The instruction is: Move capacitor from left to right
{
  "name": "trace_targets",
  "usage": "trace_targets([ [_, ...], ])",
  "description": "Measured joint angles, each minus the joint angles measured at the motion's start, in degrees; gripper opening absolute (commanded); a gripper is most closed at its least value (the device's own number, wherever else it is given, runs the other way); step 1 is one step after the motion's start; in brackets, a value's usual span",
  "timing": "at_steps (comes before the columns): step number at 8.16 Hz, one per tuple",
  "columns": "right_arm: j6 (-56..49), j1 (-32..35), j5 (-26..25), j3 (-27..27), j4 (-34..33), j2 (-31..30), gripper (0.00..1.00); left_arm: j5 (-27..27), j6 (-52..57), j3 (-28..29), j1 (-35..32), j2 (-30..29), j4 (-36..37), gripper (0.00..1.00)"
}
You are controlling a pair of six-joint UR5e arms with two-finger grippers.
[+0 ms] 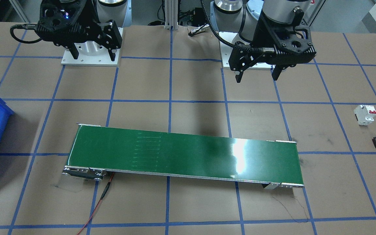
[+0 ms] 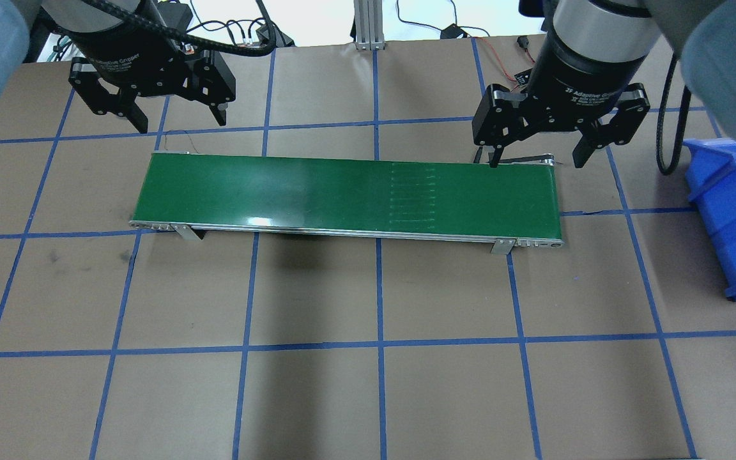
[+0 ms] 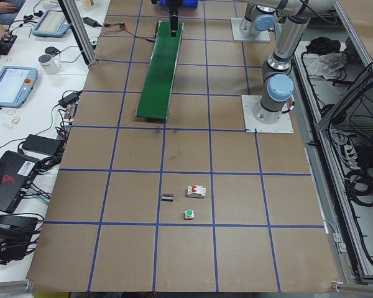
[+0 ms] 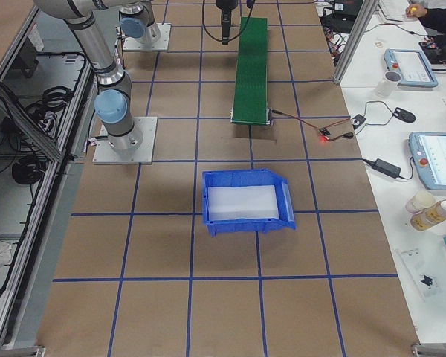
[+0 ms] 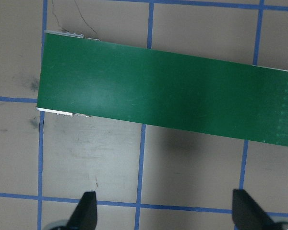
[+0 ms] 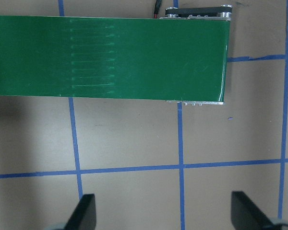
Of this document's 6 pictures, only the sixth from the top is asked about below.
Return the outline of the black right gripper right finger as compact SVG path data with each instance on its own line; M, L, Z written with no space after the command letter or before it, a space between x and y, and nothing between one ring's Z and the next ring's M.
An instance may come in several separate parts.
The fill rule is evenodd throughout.
M272 222L243 191L231 192L231 223L236 230L271 230Z

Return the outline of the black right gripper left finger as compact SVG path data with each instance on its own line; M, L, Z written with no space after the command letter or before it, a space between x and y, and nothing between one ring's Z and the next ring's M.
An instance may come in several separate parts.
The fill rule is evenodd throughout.
M64 230L95 230L96 199L94 194L85 194L80 199Z

